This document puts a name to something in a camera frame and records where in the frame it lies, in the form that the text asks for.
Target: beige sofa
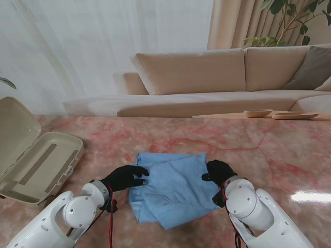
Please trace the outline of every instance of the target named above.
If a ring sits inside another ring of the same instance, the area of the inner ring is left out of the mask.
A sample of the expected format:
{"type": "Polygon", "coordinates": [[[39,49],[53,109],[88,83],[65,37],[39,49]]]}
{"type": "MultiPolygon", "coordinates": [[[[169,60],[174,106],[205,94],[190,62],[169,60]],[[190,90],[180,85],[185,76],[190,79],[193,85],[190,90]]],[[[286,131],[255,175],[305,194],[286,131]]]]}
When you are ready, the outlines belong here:
{"type": "Polygon", "coordinates": [[[192,117],[246,109],[331,114],[331,91],[281,90],[309,46],[137,54],[139,73],[123,74],[129,96],[75,100],[69,114],[192,117]]]}

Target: sofa cushion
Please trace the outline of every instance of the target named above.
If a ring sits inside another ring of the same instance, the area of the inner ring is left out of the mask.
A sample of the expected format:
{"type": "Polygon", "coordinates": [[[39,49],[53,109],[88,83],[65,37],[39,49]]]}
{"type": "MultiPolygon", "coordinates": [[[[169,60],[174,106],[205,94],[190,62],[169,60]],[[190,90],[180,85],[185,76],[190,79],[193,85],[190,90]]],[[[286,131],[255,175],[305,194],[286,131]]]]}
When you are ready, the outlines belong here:
{"type": "Polygon", "coordinates": [[[150,95],[245,91],[244,50],[140,54],[131,58],[150,95]]]}
{"type": "Polygon", "coordinates": [[[331,114],[331,95],[301,99],[293,105],[291,111],[331,114]]]}
{"type": "Polygon", "coordinates": [[[331,92],[327,92],[327,91],[314,91],[314,90],[301,90],[301,89],[288,89],[288,90],[274,89],[274,90],[260,90],[256,92],[271,94],[279,97],[291,98],[296,101],[307,97],[331,95],[331,92]]]}
{"type": "Polygon", "coordinates": [[[125,86],[129,95],[148,95],[148,92],[136,72],[127,72],[123,74],[125,86]]]}
{"type": "Polygon", "coordinates": [[[320,86],[314,90],[331,91],[331,76],[320,86]]]}
{"type": "Polygon", "coordinates": [[[83,98],[67,101],[64,107],[69,115],[116,116],[119,111],[119,116],[191,117],[199,114],[241,112],[246,109],[265,107],[287,111],[294,103],[295,100],[289,98],[240,91],[83,98]]]}
{"type": "Polygon", "coordinates": [[[181,103],[179,99],[177,99],[176,102],[169,104],[159,103],[158,105],[125,108],[118,111],[117,116],[190,118],[195,115],[237,113],[247,109],[259,108],[288,111],[295,103],[295,100],[290,98],[271,96],[257,92],[220,92],[209,96],[203,96],[202,94],[195,95],[198,95],[196,96],[196,101],[190,103],[181,103]]]}
{"type": "MultiPolygon", "coordinates": [[[[331,48],[330,44],[317,45],[331,48]]],[[[246,48],[246,90],[281,89],[302,65],[310,46],[246,48]]]]}
{"type": "Polygon", "coordinates": [[[311,46],[292,80],[283,89],[314,90],[331,76],[331,49],[311,46]]]}

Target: wooden bowl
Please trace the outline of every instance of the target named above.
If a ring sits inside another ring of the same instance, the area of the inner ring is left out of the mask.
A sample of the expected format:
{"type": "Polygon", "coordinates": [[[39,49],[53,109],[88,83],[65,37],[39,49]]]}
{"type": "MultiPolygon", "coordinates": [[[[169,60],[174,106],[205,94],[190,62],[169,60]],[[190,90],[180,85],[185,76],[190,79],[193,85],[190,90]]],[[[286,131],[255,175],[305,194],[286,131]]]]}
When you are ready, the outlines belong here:
{"type": "Polygon", "coordinates": [[[314,112],[286,112],[273,114],[272,118],[276,120],[307,120],[318,116],[314,112]]]}
{"type": "Polygon", "coordinates": [[[270,114],[273,110],[245,110],[244,113],[248,118],[261,118],[270,114]]]}

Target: pink marble surface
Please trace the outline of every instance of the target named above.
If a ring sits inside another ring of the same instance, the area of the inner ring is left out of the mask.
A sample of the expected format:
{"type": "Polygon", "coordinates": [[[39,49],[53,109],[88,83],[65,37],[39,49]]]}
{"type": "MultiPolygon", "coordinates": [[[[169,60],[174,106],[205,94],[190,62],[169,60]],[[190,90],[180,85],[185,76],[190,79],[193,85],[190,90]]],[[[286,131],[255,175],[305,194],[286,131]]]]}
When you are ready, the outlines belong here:
{"type": "MultiPolygon", "coordinates": [[[[85,154],[62,191],[132,164],[138,152],[206,152],[267,190],[315,248],[331,247],[331,123],[312,121],[112,118],[40,116],[43,132],[72,134],[85,141],[85,154]]],[[[113,247],[233,248],[234,232],[224,209],[163,230],[137,224],[128,190],[115,193],[113,247]]],[[[14,200],[0,204],[0,247],[38,208],[14,200]]],[[[103,215],[77,247],[109,247],[109,216],[103,215]]]]}

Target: sheer curtain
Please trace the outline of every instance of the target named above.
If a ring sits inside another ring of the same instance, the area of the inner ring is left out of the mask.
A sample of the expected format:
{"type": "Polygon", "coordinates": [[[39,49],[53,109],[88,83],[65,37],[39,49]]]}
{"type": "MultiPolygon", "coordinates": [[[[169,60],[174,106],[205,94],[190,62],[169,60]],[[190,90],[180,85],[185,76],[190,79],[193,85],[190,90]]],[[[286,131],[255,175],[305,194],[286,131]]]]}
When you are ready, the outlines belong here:
{"type": "Polygon", "coordinates": [[[63,102],[117,95],[114,75],[138,52],[207,49],[213,0],[1,0],[0,98],[34,114],[63,102]]]}

